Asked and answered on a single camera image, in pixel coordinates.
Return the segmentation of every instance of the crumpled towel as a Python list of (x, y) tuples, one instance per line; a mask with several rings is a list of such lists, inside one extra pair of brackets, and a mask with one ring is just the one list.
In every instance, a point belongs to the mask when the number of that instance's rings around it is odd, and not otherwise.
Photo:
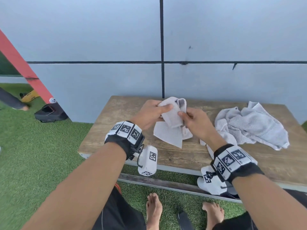
[(215, 129), (233, 145), (259, 142), (274, 150), (290, 145), (283, 125), (258, 102), (250, 101), (241, 111), (238, 107), (221, 110), (215, 119)]
[(182, 148), (182, 140), (193, 137), (190, 130), (183, 126), (183, 120), (178, 116), (179, 111), (187, 112), (187, 102), (184, 98), (170, 97), (158, 106), (168, 104), (172, 104), (173, 108), (162, 114), (165, 122), (156, 122), (153, 134), (169, 144)]

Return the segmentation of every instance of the grass floor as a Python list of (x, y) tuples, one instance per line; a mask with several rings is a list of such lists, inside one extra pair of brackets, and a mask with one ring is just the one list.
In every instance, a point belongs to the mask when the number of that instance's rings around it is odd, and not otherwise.
[[(15, 96), (29, 92), (25, 84), (0, 84)], [(83, 158), (77, 149), (92, 124), (73, 123), (70, 120), (40, 123), (34, 112), (44, 102), (36, 98), (28, 112), (14, 110), (0, 103), (0, 229), (20, 229), (52, 192)], [(123, 173), (138, 174), (134, 166), (124, 166)], [(157, 171), (155, 178), (196, 184), (196, 177), (166, 171)], [(179, 229), (176, 206), (183, 208), (196, 229), (205, 229), (206, 214), (201, 210), (203, 197), (162, 189), (120, 183), (128, 203), (146, 215), (146, 197), (156, 192), (163, 205), (160, 230)], [(244, 212), (241, 205), (216, 200), (224, 209), (226, 218)]]

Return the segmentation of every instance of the black vertical line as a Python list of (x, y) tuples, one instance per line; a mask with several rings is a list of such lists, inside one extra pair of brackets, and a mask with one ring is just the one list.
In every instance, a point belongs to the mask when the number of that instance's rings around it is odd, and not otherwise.
[(162, 76), (162, 98), (164, 98), (164, 38), (163, 38), (163, 0), (160, 0), (160, 32), (161, 32), (161, 76)]

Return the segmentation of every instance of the white wall panel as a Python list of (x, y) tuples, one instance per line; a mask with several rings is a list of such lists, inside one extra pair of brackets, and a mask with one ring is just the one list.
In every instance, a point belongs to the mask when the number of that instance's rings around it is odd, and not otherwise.
[(164, 0), (165, 61), (307, 61), (307, 0)]
[(299, 123), (307, 120), (307, 64), (232, 67), (166, 64), (165, 97), (285, 104)]
[(112, 95), (162, 97), (161, 64), (31, 64), (74, 122), (94, 123)]
[(160, 61), (159, 0), (0, 0), (26, 61)]

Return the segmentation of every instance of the wooden table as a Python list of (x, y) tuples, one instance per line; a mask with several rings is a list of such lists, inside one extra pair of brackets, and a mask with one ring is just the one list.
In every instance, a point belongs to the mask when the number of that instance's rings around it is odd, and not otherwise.
[[(128, 120), (140, 110), (148, 99), (163, 100), (153, 97), (112, 96), (81, 143), (79, 154), (88, 158), (95, 153), (104, 144), (105, 135), (113, 125), (116, 122)], [(242, 102), (189, 99), (187, 99), (187, 104), (189, 107), (205, 111), (213, 123), (222, 109), (235, 106), (240, 109), (247, 107), (247, 103)], [(258, 161), (258, 165), (266, 176), (282, 188), (307, 192), (307, 133), (285, 105), (262, 104), (262, 106), (288, 131), (289, 148), (275, 151), (260, 143), (243, 144), (241, 147)], [(158, 169), (201, 176), (201, 167), (209, 165), (212, 159), (207, 147), (201, 146), (198, 138), (184, 140), (182, 149), (180, 149), (156, 138), (153, 135), (153, 129), (154, 126), (143, 131), (144, 144), (152, 145), (158, 149)], [(126, 164), (136, 165), (136, 161), (128, 160)]]

